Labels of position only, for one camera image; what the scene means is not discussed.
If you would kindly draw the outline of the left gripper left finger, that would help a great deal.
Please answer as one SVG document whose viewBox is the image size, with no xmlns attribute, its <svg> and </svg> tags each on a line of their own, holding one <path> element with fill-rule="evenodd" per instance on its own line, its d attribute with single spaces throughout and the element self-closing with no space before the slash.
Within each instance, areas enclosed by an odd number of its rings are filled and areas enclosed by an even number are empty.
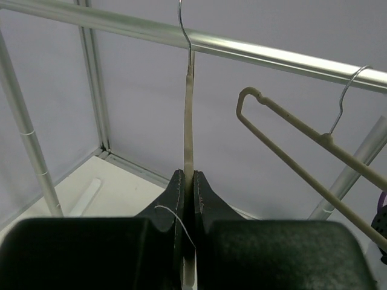
<svg viewBox="0 0 387 290">
<path fill-rule="evenodd" d="M 2 289 L 181 289 L 184 173 L 133 217 L 31 218 L 1 245 Z"/>
</svg>

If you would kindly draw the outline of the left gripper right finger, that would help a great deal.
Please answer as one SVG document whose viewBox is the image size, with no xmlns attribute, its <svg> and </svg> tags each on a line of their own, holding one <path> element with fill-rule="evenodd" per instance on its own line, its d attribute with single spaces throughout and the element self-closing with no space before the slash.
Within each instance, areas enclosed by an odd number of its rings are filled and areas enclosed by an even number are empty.
<svg viewBox="0 0 387 290">
<path fill-rule="evenodd" d="M 248 220 L 193 179 L 199 289 L 374 289 L 351 232 L 337 222 Z"/>
</svg>

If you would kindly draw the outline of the hanger of grey shirt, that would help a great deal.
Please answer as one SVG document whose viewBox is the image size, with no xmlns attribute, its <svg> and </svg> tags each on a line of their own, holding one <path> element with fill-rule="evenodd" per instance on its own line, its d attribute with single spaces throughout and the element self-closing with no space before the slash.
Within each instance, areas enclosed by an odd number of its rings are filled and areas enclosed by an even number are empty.
<svg viewBox="0 0 387 290">
<path fill-rule="evenodd" d="M 184 215 L 183 224 L 185 229 L 192 228 L 193 202 L 194 202 L 194 149 L 193 149 L 193 94 L 195 75 L 195 52 L 192 49 L 192 42 L 184 28 L 182 17 L 182 1 L 178 1 L 178 21 L 181 32 L 187 42 L 188 60 L 186 74 L 186 89 L 184 100 Z M 184 251 L 183 277 L 184 285 L 193 287 L 195 284 L 195 246 L 192 243 L 192 236 L 187 234 L 188 241 Z"/>
</svg>

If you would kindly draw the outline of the hanger of plaid shirt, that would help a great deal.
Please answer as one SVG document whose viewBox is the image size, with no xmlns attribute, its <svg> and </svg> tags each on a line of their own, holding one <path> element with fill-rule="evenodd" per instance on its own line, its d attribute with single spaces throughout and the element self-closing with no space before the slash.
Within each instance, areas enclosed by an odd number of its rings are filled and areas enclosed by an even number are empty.
<svg viewBox="0 0 387 290">
<path fill-rule="evenodd" d="M 328 132 L 318 132 L 253 87 L 246 87 L 239 93 L 236 116 L 260 142 L 321 196 L 308 215 L 308 220 L 326 222 L 340 214 L 344 222 L 351 223 L 385 250 L 386 231 L 370 219 L 365 219 L 363 214 L 370 213 L 371 208 L 375 207 L 376 215 L 386 217 L 382 214 L 384 205 L 376 199 L 377 193 L 386 193 L 386 172 L 378 172 L 371 165 L 373 161 L 386 164 L 386 102 L 377 103 L 367 93 L 351 99 L 350 115 L 336 134 L 334 130 L 343 115 L 346 92 L 344 88 L 340 97 L 334 97 L 326 108 L 311 97 L 295 104 L 295 108 L 308 113 L 319 126 L 323 125 L 323 119 L 332 116 L 333 109 L 338 109 L 339 114 Z M 310 168 L 303 168 L 301 163 L 246 118 L 243 106 L 247 97 L 253 97 L 286 122 L 288 127 L 295 128 L 295 131 L 286 129 L 283 134 L 296 140 L 289 148 L 298 153 L 303 161 L 311 162 Z"/>
</svg>

